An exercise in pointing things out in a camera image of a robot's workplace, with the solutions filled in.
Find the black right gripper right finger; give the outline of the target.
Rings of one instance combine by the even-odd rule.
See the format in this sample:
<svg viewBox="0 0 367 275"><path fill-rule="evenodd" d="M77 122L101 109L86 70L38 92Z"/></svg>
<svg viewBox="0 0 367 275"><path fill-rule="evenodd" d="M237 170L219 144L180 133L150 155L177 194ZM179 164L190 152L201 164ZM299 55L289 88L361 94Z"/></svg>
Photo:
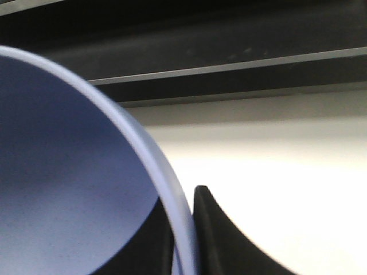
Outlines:
<svg viewBox="0 0 367 275"><path fill-rule="evenodd" d="M293 274L233 224L206 186L195 188L193 218L201 274Z"/></svg>

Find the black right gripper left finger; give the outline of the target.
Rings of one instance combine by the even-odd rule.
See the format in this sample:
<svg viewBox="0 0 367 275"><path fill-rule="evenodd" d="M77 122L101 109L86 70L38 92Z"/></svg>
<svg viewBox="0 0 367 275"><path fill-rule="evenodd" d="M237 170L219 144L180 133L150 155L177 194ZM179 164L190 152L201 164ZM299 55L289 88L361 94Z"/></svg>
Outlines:
<svg viewBox="0 0 367 275"><path fill-rule="evenodd" d="M173 233L160 200L128 241L95 274L171 274Z"/></svg>

